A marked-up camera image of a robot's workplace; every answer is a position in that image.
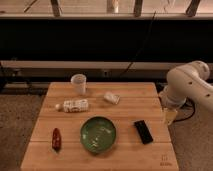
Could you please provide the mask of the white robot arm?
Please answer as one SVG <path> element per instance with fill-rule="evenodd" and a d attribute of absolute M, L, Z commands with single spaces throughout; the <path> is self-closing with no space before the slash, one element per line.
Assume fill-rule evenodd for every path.
<path fill-rule="evenodd" d="M 202 61 L 177 66 L 167 73 L 167 85 L 159 93 L 165 124 L 174 122 L 187 98 L 213 112 L 213 86 L 206 82 L 209 76 L 209 66 Z"/>

